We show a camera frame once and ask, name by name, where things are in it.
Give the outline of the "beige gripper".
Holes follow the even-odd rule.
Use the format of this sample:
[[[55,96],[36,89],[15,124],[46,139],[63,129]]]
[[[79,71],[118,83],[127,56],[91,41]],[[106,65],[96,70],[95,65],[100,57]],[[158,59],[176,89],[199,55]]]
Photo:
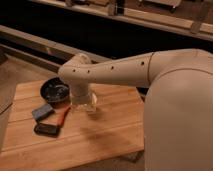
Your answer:
[[[74,96],[70,95],[71,104],[74,106],[82,106],[87,113],[95,113],[96,112],[96,104],[97,104],[97,96],[93,91],[90,91],[85,96]]]

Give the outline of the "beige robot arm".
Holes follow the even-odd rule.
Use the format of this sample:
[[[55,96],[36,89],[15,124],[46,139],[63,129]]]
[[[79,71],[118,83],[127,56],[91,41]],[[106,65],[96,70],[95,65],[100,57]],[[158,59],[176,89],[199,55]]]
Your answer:
[[[90,83],[144,87],[146,171],[213,171],[213,53],[156,51],[93,64],[77,54],[58,75],[77,103]]]

